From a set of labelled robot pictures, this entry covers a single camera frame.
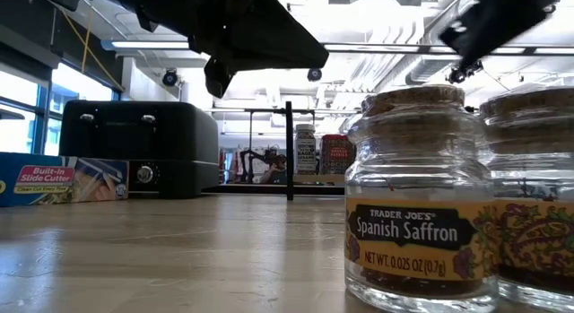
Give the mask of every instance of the spice jar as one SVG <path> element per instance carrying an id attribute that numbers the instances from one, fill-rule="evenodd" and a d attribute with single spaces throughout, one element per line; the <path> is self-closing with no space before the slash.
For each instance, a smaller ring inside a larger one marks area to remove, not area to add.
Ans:
<path id="1" fill-rule="evenodd" d="M 295 173 L 302 175 L 314 175 L 317 169 L 315 159 L 315 126 L 298 124 L 295 126 Z"/>
<path id="2" fill-rule="evenodd" d="M 500 293 L 574 312 L 574 88 L 501 96 L 480 111 L 501 214 Z"/>
<path id="3" fill-rule="evenodd" d="M 354 158 L 354 147 L 346 135 L 321 137 L 320 174 L 344 174 Z"/>
<path id="4" fill-rule="evenodd" d="M 347 289 L 380 309 L 491 312 L 498 298 L 496 208 L 477 160 L 483 123 L 447 85 L 362 103 L 346 174 Z"/>

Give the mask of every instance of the ceiling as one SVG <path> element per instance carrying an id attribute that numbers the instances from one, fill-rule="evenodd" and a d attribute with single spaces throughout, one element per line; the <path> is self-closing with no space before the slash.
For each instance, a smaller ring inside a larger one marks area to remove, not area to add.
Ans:
<path id="1" fill-rule="evenodd" d="M 321 42 L 417 44 L 436 42 L 439 30 L 471 0 L 422 0 L 420 6 L 401 5 L 397 0 L 358 0 L 352 4 L 328 4 L 328 0 L 280 2 L 285 6 L 289 3 L 295 19 Z M 92 13 L 90 7 L 81 2 L 71 16 L 84 27 L 90 27 L 100 39 L 186 40 L 163 27 L 154 33 L 142 30 L 133 13 L 105 0 L 93 0 L 91 4 Z M 561 0 L 552 18 L 513 43 L 571 45 L 574 29 L 566 25 L 572 17 L 574 0 Z M 196 74 L 191 69 L 203 67 L 206 61 L 191 51 L 122 54 L 136 57 L 138 67 L 155 74 L 177 67 L 183 80 L 189 82 L 193 79 L 187 77 Z M 320 82 L 310 83 L 308 70 L 243 72 L 236 75 L 223 99 L 214 99 L 213 103 L 217 108 L 271 108 L 292 100 L 297 106 L 312 109 L 355 109 L 370 92 L 405 87 L 408 85 L 405 76 L 414 70 L 421 71 L 419 76 L 425 83 L 444 83 L 454 62 L 444 57 L 331 54 Z M 508 90 L 564 83 L 563 79 L 569 78 L 574 70 L 574 61 L 564 57 L 487 57 L 483 64 L 485 72 L 461 84 L 467 93 L 467 105 L 477 106 Z M 329 123 L 329 130 L 334 130 L 337 124 L 343 124 L 344 118 L 324 117 L 318 121 Z"/>

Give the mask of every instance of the person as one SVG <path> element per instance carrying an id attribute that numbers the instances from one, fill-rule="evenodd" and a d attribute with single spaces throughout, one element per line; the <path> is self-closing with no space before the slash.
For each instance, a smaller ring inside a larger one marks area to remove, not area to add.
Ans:
<path id="1" fill-rule="evenodd" d="M 287 160 L 281 158 L 269 166 L 269 170 L 263 174 L 259 183 L 261 184 L 287 184 Z"/>

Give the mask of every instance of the shelf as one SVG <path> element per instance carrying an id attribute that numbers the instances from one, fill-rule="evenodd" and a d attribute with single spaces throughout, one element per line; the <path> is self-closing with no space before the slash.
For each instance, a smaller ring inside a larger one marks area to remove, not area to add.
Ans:
<path id="1" fill-rule="evenodd" d="M 295 182 L 344 183 L 343 174 L 294 175 Z"/>

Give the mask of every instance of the spanish saffron label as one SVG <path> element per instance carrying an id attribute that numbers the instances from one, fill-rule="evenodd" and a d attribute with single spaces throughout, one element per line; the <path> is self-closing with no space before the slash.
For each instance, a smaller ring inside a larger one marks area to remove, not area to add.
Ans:
<path id="1" fill-rule="evenodd" d="M 496 274 L 496 206 L 347 198 L 345 257 L 364 268 L 442 281 Z"/>
<path id="2" fill-rule="evenodd" d="M 27 165 L 20 171 L 14 193 L 64 193 L 72 185 L 73 179 L 72 168 Z"/>
<path id="3" fill-rule="evenodd" d="M 499 201 L 501 264 L 574 277 L 574 203 Z"/>

